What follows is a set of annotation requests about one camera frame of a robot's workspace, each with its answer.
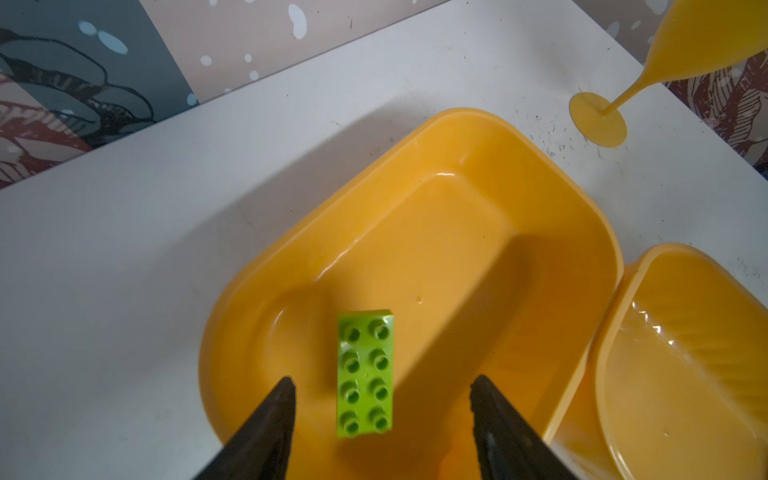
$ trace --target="plastic container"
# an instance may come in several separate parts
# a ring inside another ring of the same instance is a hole
[[[479,478],[469,385],[490,377],[551,439],[623,263],[604,215],[527,138],[441,113],[336,192],[226,288],[200,354],[226,441],[296,382],[289,478]],[[394,418],[336,436],[336,317],[391,309]]]
[[[627,267],[556,441],[593,478],[759,478],[768,310],[679,244]]]

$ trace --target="orange container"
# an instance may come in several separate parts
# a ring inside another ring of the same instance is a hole
[[[678,244],[627,267],[556,441],[592,478],[768,471],[768,310]]]
[[[289,478],[479,478],[469,384],[488,375],[553,437],[623,263],[604,215],[527,138],[482,111],[441,113],[227,287],[200,354],[226,441],[285,375]],[[336,437],[336,315],[397,317],[394,425]]]

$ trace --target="toy building block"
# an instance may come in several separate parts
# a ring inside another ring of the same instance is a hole
[[[389,310],[339,315],[336,434],[354,437],[392,429],[395,316]]]

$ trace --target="white tabletop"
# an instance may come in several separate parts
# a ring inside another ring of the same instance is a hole
[[[224,286],[447,108],[528,135],[625,261],[692,243],[768,303],[768,183],[715,133],[662,86],[622,147],[571,123],[640,71],[570,0],[452,0],[0,191],[0,472],[191,478],[220,447],[197,355]]]

